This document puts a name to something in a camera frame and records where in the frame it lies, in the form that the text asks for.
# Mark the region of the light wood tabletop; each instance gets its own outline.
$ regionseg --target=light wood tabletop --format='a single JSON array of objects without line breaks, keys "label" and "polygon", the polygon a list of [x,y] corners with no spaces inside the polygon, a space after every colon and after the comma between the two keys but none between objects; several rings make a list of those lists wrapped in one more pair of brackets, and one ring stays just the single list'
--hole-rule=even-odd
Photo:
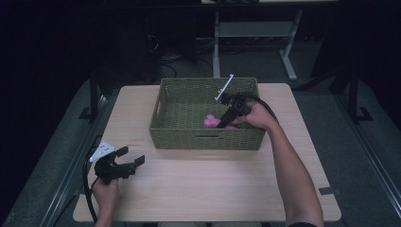
[{"label": "light wood tabletop", "polygon": [[[290,88],[283,83],[260,83],[258,88],[305,163],[324,220],[339,220],[341,212],[334,195],[319,192],[330,184]],[[119,180],[115,220],[285,220],[269,136],[265,134],[260,150],[156,149],[148,128],[158,92],[158,85],[123,87],[104,131],[103,140],[116,148],[129,147],[128,154],[115,159],[118,164],[146,155],[135,175]],[[93,166],[89,183],[96,178]],[[84,196],[78,200],[74,219],[92,221]]]}]

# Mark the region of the wicker basket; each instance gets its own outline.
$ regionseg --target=wicker basket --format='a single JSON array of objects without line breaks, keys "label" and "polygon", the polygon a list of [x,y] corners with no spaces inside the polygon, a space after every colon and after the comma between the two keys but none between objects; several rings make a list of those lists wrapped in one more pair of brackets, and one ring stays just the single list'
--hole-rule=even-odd
[{"label": "wicker basket", "polygon": [[[150,122],[156,148],[257,150],[265,132],[247,123],[238,129],[206,129],[206,115],[221,117],[227,106],[215,101],[227,79],[163,79]],[[259,96],[256,79],[232,79],[229,94]]]}]

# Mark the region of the pink object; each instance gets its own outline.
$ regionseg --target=pink object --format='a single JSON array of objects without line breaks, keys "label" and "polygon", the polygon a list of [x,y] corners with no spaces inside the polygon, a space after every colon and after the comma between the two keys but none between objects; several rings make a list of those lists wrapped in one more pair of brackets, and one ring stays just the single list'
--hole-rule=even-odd
[{"label": "pink object", "polygon": [[[203,121],[203,126],[208,129],[213,129],[218,126],[220,119],[215,118],[212,114],[208,114]],[[236,129],[236,125],[228,124],[225,129]]]}]

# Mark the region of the dark background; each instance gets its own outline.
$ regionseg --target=dark background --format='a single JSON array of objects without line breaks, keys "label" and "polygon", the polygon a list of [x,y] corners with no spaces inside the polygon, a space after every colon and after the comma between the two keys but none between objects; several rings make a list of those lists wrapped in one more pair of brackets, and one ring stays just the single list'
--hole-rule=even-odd
[{"label": "dark background", "polygon": [[[159,19],[165,16],[170,21],[180,20],[180,14],[176,19],[169,15],[160,14]],[[374,90],[401,129],[400,17],[399,1],[340,1],[334,19],[307,10],[297,39],[324,36],[313,76],[347,64]],[[70,1],[0,3],[1,223],[74,94],[94,71],[105,93],[124,84],[150,83],[159,56],[147,52],[144,32],[164,37],[161,44],[186,47],[193,44],[192,38],[198,33],[204,36],[213,32],[208,28],[213,20],[207,16],[194,15],[191,20],[177,23],[188,31],[178,37],[169,32],[173,27],[162,19],[164,23],[150,26],[142,14],[88,10]],[[319,19],[330,21],[330,26],[316,29],[321,26]],[[189,59],[190,50],[184,53]]]}]

